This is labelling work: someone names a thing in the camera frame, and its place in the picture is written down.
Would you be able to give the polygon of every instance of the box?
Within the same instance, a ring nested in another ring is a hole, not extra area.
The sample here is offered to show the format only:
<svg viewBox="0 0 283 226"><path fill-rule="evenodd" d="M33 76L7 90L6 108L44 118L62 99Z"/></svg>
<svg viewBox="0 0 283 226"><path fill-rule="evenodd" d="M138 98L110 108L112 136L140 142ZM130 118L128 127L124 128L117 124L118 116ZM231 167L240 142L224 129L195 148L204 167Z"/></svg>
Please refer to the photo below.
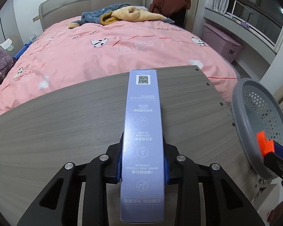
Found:
<svg viewBox="0 0 283 226"><path fill-rule="evenodd" d="M229 33L209 24L204 24L203 41L230 63L234 61L243 46Z"/></svg>
<svg viewBox="0 0 283 226"><path fill-rule="evenodd" d="M164 220L164 149L156 70L131 70L122 152L121 220Z"/></svg>

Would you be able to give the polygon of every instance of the dark red jacket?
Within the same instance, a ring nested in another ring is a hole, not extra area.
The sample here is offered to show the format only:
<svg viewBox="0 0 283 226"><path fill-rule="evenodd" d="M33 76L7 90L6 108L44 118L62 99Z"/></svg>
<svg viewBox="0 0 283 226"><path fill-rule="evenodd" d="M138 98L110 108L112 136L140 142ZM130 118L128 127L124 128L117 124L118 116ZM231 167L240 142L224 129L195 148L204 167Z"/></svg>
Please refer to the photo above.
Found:
<svg viewBox="0 0 283 226"><path fill-rule="evenodd" d="M190 9L191 0L153 0L150 5L151 13L159 13L169 18L172 13L176 13L181 9Z"/></svg>

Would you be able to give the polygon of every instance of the gray wood grain tabletop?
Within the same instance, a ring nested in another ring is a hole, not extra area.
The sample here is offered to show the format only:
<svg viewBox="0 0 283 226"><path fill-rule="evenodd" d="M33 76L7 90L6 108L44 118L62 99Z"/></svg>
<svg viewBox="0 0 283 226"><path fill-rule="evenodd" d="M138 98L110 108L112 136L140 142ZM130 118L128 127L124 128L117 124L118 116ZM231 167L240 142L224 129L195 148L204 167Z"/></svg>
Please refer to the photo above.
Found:
<svg viewBox="0 0 283 226"><path fill-rule="evenodd" d="M213 84L196 66L161 68L157 75L167 143L198 164L219 163L248 199L254 197L257 176ZM119 142L128 76L66 87L0 116L0 211L12 226L65 163L90 162ZM107 185L111 226L125 225L119 219L119 189ZM174 225L176 201L177 186L166 186L165 221L160 225Z"/></svg>

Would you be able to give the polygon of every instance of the metal screw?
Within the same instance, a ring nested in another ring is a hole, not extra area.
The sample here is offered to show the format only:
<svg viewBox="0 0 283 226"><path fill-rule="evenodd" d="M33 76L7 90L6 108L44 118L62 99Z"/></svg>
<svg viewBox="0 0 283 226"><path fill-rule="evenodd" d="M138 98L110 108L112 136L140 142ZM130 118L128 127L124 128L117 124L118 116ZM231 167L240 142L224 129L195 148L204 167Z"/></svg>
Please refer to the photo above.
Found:
<svg viewBox="0 0 283 226"><path fill-rule="evenodd" d="M65 167L65 169L69 170L69 169L73 168L73 163L68 162L67 164L65 164L64 167Z"/></svg>
<svg viewBox="0 0 283 226"><path fill-rule="evenodd" d="M176 157L176 159L177 159L178 161L185 161L185 160L186 160L186 157L183 156L183 155L179 155L179 156Z"/></svg>
<svg viewBox="0 0 283 226"><path fill-rule="evenodd" d="M220 166L217 163L212 164L213 170L218 171L220 169Z"/></svg>
<svg viewBox="0 0 283 226"><path fill-rule="evenodd" d="M106 160L108 160L109 159L109 156L108 155L101 155L100 156L100 160L101 161L106 161Z"/></svg>

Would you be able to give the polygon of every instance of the storage box lid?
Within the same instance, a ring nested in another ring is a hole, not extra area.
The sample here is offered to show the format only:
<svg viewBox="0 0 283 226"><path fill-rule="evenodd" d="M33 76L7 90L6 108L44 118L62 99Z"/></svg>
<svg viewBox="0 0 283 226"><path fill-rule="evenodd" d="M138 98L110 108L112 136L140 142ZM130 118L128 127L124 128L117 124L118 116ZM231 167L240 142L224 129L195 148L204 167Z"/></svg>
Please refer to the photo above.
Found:
<svg viewBox="0 0 283 226"><path fill-rule="evenodd" d="M219 28L214 27L213 25L210 24L204 24L204 26L206 26L207 28L209 28L211 31L215 32L217 35L219 35L221 38L223 38L224 40L235 44L237 46L242 46L241 43L237 42L236 40L234 40L230 35L226 34L224 31L222 31Z"/></svg>

